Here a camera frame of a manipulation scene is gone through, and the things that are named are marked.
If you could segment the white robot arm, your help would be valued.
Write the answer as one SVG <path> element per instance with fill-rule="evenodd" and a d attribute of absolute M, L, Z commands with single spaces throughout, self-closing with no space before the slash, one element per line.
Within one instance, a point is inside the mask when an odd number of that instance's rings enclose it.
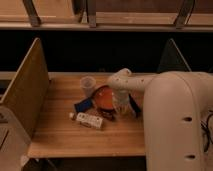
<path fill-rule="evenodd" d="M 107 84 L 117 102 L 125 91 L 144 94 L 147 171 L 206 171 L 201 119 L 213 110 L 213 75 L 169 71 L 134 77 L 127 68 Z"/>

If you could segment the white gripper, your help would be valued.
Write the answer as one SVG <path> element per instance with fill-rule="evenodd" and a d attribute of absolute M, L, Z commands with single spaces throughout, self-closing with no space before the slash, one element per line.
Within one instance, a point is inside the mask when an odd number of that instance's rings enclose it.
<path fill-rule="evenodd" d="M 126 90 L 114 90 L 112 104 L 118 114 L 125 115 L 129 108 L 129 93 Z"/>

